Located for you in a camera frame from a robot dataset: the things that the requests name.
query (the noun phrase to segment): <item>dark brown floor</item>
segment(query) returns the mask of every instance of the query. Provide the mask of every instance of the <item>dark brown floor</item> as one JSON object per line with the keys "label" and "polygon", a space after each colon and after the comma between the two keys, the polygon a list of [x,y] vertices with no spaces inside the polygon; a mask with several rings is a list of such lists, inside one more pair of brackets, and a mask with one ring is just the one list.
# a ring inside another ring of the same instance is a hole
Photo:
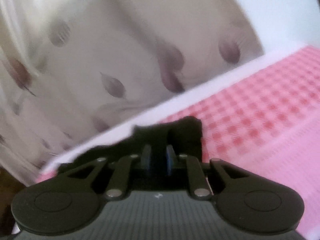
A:
{"label": "dark brown floor", "polygon": [[14,219],[11,214],[11,202],[14,195],[24,187],[5,169],[0,168],[0,236],[9,235],[12,232]]}

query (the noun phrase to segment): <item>leaf print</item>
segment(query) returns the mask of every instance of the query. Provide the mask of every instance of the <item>leaf print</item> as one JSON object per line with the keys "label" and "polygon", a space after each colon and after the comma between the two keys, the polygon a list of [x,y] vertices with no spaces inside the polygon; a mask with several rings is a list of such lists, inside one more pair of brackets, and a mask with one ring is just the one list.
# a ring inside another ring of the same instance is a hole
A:
{"label": "leaf print", "polygon": [[46,140],[41,139],[41,143],[42,143],[42,145],[43,145],[44,147],[46,147],[47,149],[50,149],[50,148],[51,148],[50,145],[49,145],[49,143],[48,143]]}
{"label": "leaf print", "polygon": [[93,122],[93,126],[98,132],[104,132],[110,128],[110,126],[99,117],[96,117],[96,116],[92,117],[92,122]]}
{"label": "leaf print", "polygon": [[49,39],[54,46],[64,46],[69,41],[69,38],[70,27],[66,22],[60,20],[52,26]]}
{"label": "leaf print", "polygon": [[32,82],[31,75],[22,63],[11,58],[9,59],[9,64],[4,64],[4,66],[18,87],[24,89],[30,86]]}
{"label": "leaf print", "polygon": [[241,56],[238,44],[228,38],[220,39],[219,53],[226,62],[232,64],[238,63]]}
{"label": "leaf print", "polygon": [[66,132],[63,132],[63,134],[64,134],[65,136],[67,136],[68,139],[72,139],[72,136],[71,136],[70,134],[68,134],[68,133],[66,133]]}
{"label": "leaf print", "polygon": [[182,70],[185,63],[181,51],[175,46],[162,42],[157,47],[157,59],[165,88],[173,93],[183,92],[183,85],[175,74],[176,71]]}
{"label": "leaf print", "polygon": [[62,144],[62,149],[64,149],[65,151],[71,149],[71,146],[68,144]]}
{"label": "leaf print", "polygon": [[113,97],[123,98],[125,95],[124,85],[116,78],[101,73],[101,81],[104,89]]}
{"label": "leaf print", "polygon": [[21,112],[21,105],[17,103],[12,104],[12,111],[14,112],[15,115],[19,115]]}
{"label": "leaf print", "polygon": [[2,145],[5,144],[5,139],[1,134],[0,134],[0,144],[2,144]]}
{"label": "leaf print", "polygon": [[45,56],[42,60],[40,60],[39,64],[36,65],[36,69],[40,72],[40,73],[45,73],[45,71],[47,70],[47,62],[48,59]]}

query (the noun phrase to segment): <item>ribbed gray surface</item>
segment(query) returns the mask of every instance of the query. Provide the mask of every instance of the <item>ribbed gray surface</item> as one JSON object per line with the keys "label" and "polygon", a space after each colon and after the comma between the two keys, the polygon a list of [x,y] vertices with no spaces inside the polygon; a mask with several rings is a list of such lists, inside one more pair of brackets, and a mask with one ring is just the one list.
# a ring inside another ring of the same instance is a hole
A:
{"label": "ribbed gray surface", "polygon": [[301,240],[296,232],[257,236],[225,223],[207,201],[196,201],[185,191],[132,192],[109,202],[86,228],[64,236],[36,236],[22,232],[17,240]]}

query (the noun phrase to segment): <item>round pad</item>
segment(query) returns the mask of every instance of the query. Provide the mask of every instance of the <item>round pad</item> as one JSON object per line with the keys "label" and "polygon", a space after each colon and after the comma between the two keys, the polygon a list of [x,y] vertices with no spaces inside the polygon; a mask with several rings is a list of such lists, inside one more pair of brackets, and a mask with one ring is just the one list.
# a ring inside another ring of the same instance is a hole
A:
{"label": "round pad", "polygon": [[272,211],[281,205],[281,198],[271,191],[255,190],[247,193],[244,202],[257,211]]}
{"label": "round pad", "polygon": [[235,179],[217,196],[216,209],[224,220],[245,231],[280,234],[297,227],[304,211],[294,190],[266,179]]}
{"label": "round pad", "polygon": [[19,192],[12,202],[12,214],[19,227],[28,232],[60,235],[87,225],[99,205],[98,196],[86,183],[65,177]]}

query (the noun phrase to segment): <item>white printed mark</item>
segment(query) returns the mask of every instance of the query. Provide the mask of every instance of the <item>white printed mark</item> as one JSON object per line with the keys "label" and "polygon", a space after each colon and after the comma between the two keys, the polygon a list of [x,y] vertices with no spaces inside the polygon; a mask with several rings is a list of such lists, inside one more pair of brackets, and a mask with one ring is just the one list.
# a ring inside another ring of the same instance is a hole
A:
{"label": "white printed mark", "polygon": [[158,194],[155,194],[155,197],[156,197],[157,199],[159,199],[159,198],[163,197],[163,195],[162,195],[161,193],[158,193]]}

